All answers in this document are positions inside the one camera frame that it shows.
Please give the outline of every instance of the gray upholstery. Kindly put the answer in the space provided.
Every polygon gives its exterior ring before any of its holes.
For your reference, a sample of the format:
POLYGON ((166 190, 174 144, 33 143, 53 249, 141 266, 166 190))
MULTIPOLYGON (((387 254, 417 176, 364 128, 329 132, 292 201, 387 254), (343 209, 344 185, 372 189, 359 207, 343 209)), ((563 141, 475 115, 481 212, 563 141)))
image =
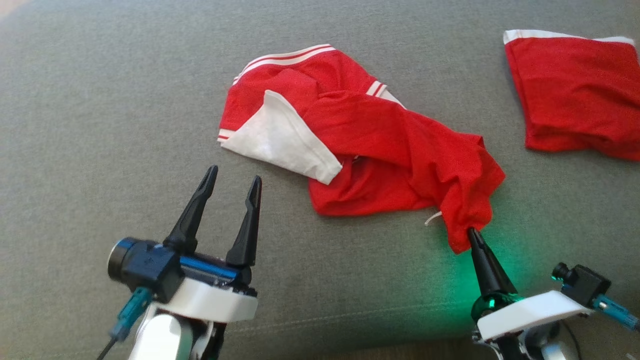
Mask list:
MULTIPOLYGON (((487 240, 524 295, 560 260, 608 275, 638 311, 640 167, 524 149, 502 32, 640 39, 635 0, 34 0, 0 20, 0 357, 90 359, 127 300, 106 258, 162 240, 211 164, 199 250, 224 255, 264 180, 256 319, 224 359, 305 357, 466 336, 478 295, 435 210, 323 218, 306 179, 223 151, 232 78, 253 58, 330 43, 409 109, 484 136, 507 174, 487 240)), ((586 358, 640 356, 632 335, 575 322, 586 358)), ((126 358, 131 340, 110 359, 126 358)))

